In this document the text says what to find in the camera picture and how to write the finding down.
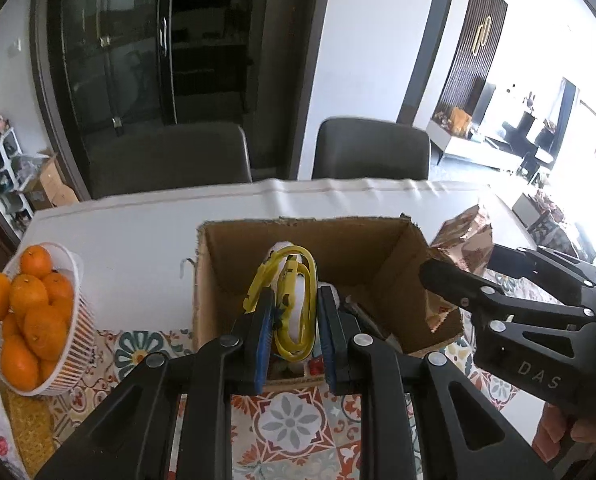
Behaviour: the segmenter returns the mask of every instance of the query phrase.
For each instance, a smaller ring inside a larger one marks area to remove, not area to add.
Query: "white plastic basket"
[[[94,311],[82,291],[82,260],[77,254],[70,252],[62,245],[52,242],[39,245],[49,251],[53,261],[53,269],[59,270],[73,285],[73,316],[71,317],[71,326],[68,330],[62,355],[55,370],[43,384],[30,392],[22,392],[12,387],[0,373],[0,379],[9,388],[15,393],[27,397],[61,395],[78,384],[91,359],[95,341]],[[18,251],[4,268],[3,272],[11,280],[20,273],[21,254],[22,251]],[[0,351],[1,349],[2,323],[0,322]]]

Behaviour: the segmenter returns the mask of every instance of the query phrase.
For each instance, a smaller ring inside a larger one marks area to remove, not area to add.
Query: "human hand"
[[[556,406],[545,403],[532,447],[542,460],[549,462],[558,456],[560,441],[566,433],[565,415]],[[596,416],[577,420],[571,428],[570,435],[574,442],[596,444]]]

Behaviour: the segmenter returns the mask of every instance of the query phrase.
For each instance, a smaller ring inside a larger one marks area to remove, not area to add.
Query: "slatted wood panel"
[[[469,0],[454,61],[436,111],[442,110],[449,115],[452,108],[459,107],[473,115],[498,47],[506,14],[507,4],[504,0]],[[487,16],[491,16],[492,20],[488,42],[480,47],[477,56],[473,56],[476,31]]]

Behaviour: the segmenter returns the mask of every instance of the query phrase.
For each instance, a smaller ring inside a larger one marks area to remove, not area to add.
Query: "patterned tablecloth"
[[[486,270],[485,278],[500,283],[508,296],[557,303],[524,278],[515,280],[490,270]],[[443,352],[500,410],[518,390],[473,364],[473,327],[469,313],[462,314],[465,335]],[[98,332],[94,357],[78,386],[62,397],[47,397],[55,446],[64,442],[137,363],[156,351],[171,357],[190,353],[190,332]],[[185,402],[183,399],[180,403],[179,417],[184,412]],[[336,397],[323,385],[256,397],[234,396],[231,404],[235,480],[359,478],[359,396]],[[411,404],[409,420],[420,477],[420,452]],[[179,428],[170,466],[172,479],[175,478],[178,441]]]

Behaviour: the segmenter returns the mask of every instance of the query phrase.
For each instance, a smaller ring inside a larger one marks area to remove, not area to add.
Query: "chair backrest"
[[[332,118],[320,125],[312,178],[426,180],[430,142],[426,132],[360,118]]]
[[[104,175],[98,195],[251,182],[245,133],[234,123],[171,124],[123,141],[95,161],[97,179]]]

